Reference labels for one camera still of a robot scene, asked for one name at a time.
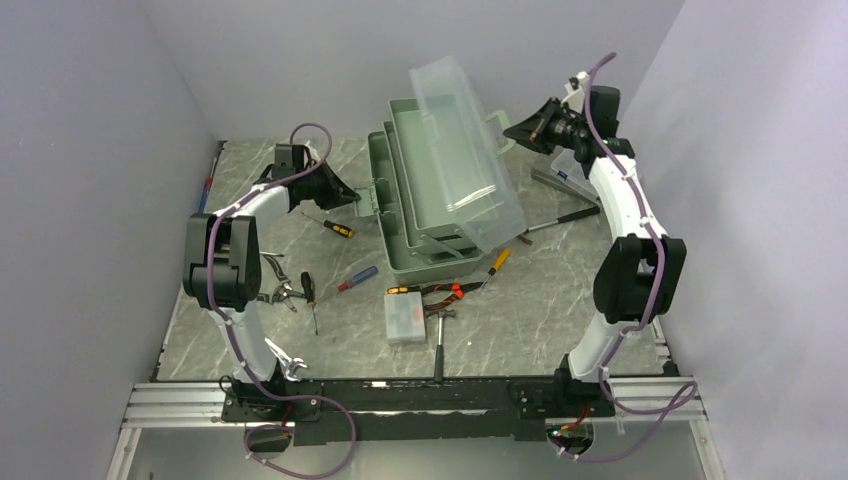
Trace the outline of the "yellow black handled screwdriver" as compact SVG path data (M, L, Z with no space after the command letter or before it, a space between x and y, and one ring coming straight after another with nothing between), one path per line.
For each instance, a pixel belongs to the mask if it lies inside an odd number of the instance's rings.
M302 212L302 215L310 220L319 223L323 228L330 230L343 238L351 239L355 236L355 231L343 224L339 224L328 219L318 219L311 215L308 215L305 212Z

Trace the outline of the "green toolbox with clear lid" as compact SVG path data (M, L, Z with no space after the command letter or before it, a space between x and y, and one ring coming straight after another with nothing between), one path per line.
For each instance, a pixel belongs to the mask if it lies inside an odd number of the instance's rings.
M486 112L458 60L410 72L414 97L388 103L367 137L370 182L360 217L373 216L389 270L401 284L470 275L528 224L504 159L503 110Z

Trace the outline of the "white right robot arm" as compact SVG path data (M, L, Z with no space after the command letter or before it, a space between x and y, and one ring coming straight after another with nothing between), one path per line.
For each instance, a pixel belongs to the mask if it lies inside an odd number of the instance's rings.
M570 375L551 388L557 411L574 415L590 399L586 384L609 391L608 367L626 337L671 306L687 255L656 219L637 174L635 151L617 134L620 92L571 83L529 118L505 129L507 139L536 153L572 152L594 188L612 243L593 283L595 314L566 356Z

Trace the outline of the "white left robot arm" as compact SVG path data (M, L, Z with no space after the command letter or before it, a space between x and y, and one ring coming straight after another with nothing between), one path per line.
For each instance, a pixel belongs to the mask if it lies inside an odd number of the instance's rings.
M245 195L187 222L183 290L215 321L229 350L234 381L255 385L247 404L264 420L279 417L288 402L286 390L271 381L295 382L307 365L264 333L258 307L260 230L304 201L332 210L361 198L315 153L309 144L277 144L273 162Z

